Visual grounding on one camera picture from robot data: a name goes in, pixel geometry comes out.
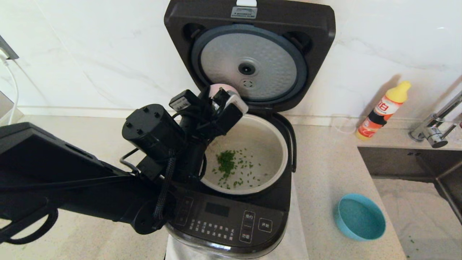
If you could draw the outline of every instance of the countertop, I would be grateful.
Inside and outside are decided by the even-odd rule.
[[[123,118],[26,116],[22,121],[32,122],[120,168],[119,158],[133,148],[121,136]],[[294,129],[298,145],[294,178],[310,260],[406,259],[357,146],[430,149],[430,145],[410,140],[407,130],[399,129],[383,128],[368,142],[338,134],[330,127],[295,125]],[[450,135],[444,149],[462,149],[460,142],[452,142],[455,139]],[[358,242],[337,229],[334,207],[343,195],[352,192],[369,197],[384,212],[387,229],[380,239]],[[60,210],[56,225],[45,236],[22,246],[4,243],[0,255],[3,259],[161,260],[167,236],[165,228],[139,235],[128,224]]]

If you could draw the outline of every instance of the blue bowl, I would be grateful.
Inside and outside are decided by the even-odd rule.
[[[335,208],[335,222],[347,237],[370,241],[385,233],[385,217],[380,208],[361,194],[343,196]]]

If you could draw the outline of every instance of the digital display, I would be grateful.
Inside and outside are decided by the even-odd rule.
[[[215,215],[219,215],[222,217],[228,217],[230,213],[230,208],[214,203],[207,202],[205,206],[205,212],[212,213]]]

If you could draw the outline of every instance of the white cloth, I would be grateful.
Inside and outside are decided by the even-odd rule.
[[[287,220],[287,228],[281,243],[270,253],[257,260],[308,260],[308,251],[306,249],[305,235],[303,233],[302,221],[300,218],[300,209],[298,208],[297,192],[292,178],[292,190],[290,211]],[[233,258],[221,257],[217,255],[205,254],[198,252],[189,246],[179,242],[169,235],[167,242],[167,252],[165,260],[214,260]]]
[[[462,226],[432,183],[374,183],[408,259],[462,259]]]

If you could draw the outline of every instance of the rice cooker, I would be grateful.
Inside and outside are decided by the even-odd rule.
[[[334,11],[281,0],[171,0],[164,23],[199,89],[230,85],[249,106],[207,148],[202,181],[174,184],[180,203],[167,229],[198,250],[263,256],[284,236],[297,161],[292,125],[278,112],[307,93],[334,40]],[[228,178],[217,170],[223,151],[234,155]]]

